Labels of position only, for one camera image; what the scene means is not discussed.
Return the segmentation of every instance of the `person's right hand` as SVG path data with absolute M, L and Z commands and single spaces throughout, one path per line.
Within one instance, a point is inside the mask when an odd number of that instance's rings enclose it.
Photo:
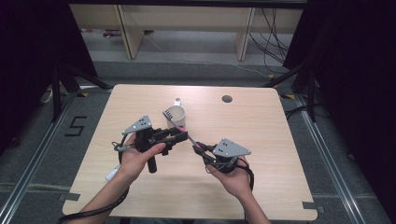
M 240 156 L 237 164 L 247 166 L 248 162 L 245 156 Z M 240 168 L 235 168 L 232 172 L 224 174 L 217 171 L 212 165 L 206 166 L 207 170 L 217 178 L 224 188 L 237 199 L 241 199 L 245 194 L 251 194 L 248 173 Z

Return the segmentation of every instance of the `cup handle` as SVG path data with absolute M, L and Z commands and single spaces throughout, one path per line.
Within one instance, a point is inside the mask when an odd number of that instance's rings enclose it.
M 181 100 L 180 100 L 180 98 L 176 98 L 176 99 L 175 99 L 174 105 L 179 105 L 179 106 L 181 106 Z

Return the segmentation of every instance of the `tabletop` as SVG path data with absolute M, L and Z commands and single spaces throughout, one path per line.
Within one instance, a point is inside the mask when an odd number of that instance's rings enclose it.
M 223 96 L 232 101 L 223 102 Z M 255 175 L 253 194 L 270 219 L 317 218 L 315 209 L 304 209 L 313 198 L 274 89 L 123 84 L 108 99 L 70 189 L 80 197 L 65 202 L 65 214 L 78 212 L 106 184 L 106 175 L 118 165 L 111 142 L 119 142 L 121 132 L 144 115 L 154 129 L 167 128 L 162 112 L 176 98 L 196 141 L 215 145 L 225 137 L 251 150 L 246 158 Z M 175 145 L 156 161 L 158 171 L 151 174 L 146 167 L 111 216 L 243 219 L 240 203 L 206 173 L 191 142 Z

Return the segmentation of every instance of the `white cup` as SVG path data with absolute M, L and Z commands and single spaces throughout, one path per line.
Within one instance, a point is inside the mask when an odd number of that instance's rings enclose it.
M 176 98 L 175 102 L 172 106 L 166 109 L 169 113 L 172 114 L 171 120 L 177 125 L 186 128 L 186 110 L 181 107 L 181 100 L 180 98 Z M 168 124 L 168 128 L 173 128 L 173 124 L 166 120 Z

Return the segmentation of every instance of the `person's left hand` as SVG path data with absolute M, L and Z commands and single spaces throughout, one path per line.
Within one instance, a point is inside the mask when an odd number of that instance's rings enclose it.
M 134 143 L 135 135 L 134 133 L 131 137 L 125 142 L 124 145 L 131 145 Z M 134 182 L 142 172 L 145 167 L 147 161 L 161 153 L 165 148 L 165 143 L 160 143 L 145 152 L 139 152 L 135 148 L 129 148 L 122 152 L 122 160 L 121 166 L 118 171 L 121 175 L 128 178 L 131 183 Z

